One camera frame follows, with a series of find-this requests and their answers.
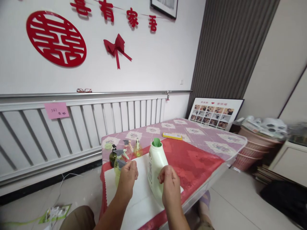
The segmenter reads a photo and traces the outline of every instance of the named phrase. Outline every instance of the picture frame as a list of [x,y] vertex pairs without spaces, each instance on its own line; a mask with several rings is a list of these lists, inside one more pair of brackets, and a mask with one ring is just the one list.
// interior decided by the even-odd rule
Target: picture frame
[[195,98],[189,120],[229,131],[244,99]]
[[150,6],[164,15],[177,18],[177,8],[179,0],[150,0]]

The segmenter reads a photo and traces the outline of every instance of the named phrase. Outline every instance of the person's leg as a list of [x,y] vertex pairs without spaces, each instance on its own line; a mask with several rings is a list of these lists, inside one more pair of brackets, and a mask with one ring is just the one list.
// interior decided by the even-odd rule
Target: person's leg
[[201,224],[198,230],[214,230],[209,214],[210,193],[207,191],[199,200],[199,217]]
[[95,226],[93,211],[84,205],[73,210],[65,218],[60,230],[93,230]]

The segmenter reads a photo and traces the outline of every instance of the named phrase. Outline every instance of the pink laundry basket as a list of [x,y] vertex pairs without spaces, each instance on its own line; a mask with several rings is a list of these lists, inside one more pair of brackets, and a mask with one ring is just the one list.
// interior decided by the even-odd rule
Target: pink laundry basket
[[247,157],[244,155],[241,155],[240,153],[236,157],[236,161],[232,165],[234,168],[237,168],[241,171],[247,170],[250,166],[252,166],[253,163],[255,163],[257,160],[262,159],[260,158],[254,158],[254,157]]
[[242,150],[239,152],[239,154],[244,155],[246,157],[252,157],[252,158],[262,158],[264,154],[269,153],[268,151],[259,151],[255,149],[251,149],[248,147],[242,148]]
[[270,151],[271,149],[274,148],[274,146],[260,145],[260,144],[257,144],[251,141],[247,141],[247,144],[245,147],[256,150],[256,151],[264,151],[264,152]]
[[255,144],[263,145],[266,147],[274,147],[276,144],[282,144],[282,142],[257,135],[243,127],[241,127],[241,130],[239,131],[238,135],[246,137],[249,142],[253,142]]

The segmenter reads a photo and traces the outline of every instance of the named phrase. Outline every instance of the white radiator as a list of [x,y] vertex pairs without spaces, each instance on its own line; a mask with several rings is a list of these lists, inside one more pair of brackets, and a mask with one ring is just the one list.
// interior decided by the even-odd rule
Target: white radiator
[[[167,96],[80,98],[1,101],[0,196],[100,159],[103,136],[163,121]],[[48,119],[49,102],[69,117]]]

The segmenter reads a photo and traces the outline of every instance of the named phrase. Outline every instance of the dark green bottle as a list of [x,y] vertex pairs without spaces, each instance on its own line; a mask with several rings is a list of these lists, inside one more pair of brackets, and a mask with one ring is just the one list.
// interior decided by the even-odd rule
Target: dark green bottle
[[110,165],[112,168],[114,168],[114,163],[115,163],[115,160],[116,160],[116,153],[114,152],[114,150],[116,150],[116,145],[112,145],[113,149],[112,149],[112,152],[110,153],[109,155],[109,160],[110,160]]

